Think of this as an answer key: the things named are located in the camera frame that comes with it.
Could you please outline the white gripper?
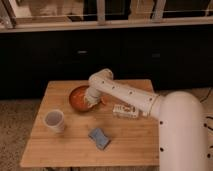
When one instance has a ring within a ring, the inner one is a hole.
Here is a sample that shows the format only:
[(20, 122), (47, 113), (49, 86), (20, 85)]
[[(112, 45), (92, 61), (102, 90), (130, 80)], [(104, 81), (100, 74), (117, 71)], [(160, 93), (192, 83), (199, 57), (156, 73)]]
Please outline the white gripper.
[(85, 92), (85, 99), (90, 103), (88, 108), (93, 108), (100, 102), (101, 92), (92, 86), (89, 86)]

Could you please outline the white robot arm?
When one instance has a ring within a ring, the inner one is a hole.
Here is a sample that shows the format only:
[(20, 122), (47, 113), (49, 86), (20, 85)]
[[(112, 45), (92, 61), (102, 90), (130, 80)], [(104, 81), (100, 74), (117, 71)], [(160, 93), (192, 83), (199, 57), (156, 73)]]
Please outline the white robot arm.
[(92, 74), (88, 83), (91, 104), (107, 93), (158, 120), (159, 171), (211, 171), (204, 108), (194, 95), (175, 91), (161, 96), (118, 83), (108, 68)]

